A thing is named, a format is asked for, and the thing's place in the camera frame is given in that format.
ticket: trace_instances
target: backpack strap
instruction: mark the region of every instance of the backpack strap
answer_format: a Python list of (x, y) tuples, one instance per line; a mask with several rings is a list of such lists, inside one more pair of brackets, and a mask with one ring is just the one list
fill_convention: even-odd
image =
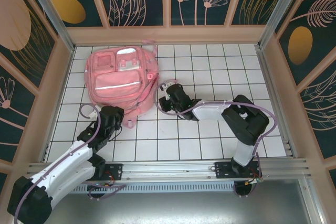
[(158, 54), (157, 53), (157, 45), (155, 45), (155, 41), (154, 40), (150, 40), (150, 39), (144, 39), (144, 40), (142, 40), (142, 43), (146, 44), (146, 45), (153, 45), (153, 51), (152, 51), (152, 53), (154, 54), (154, 58), (155, 58), (156, 55)]

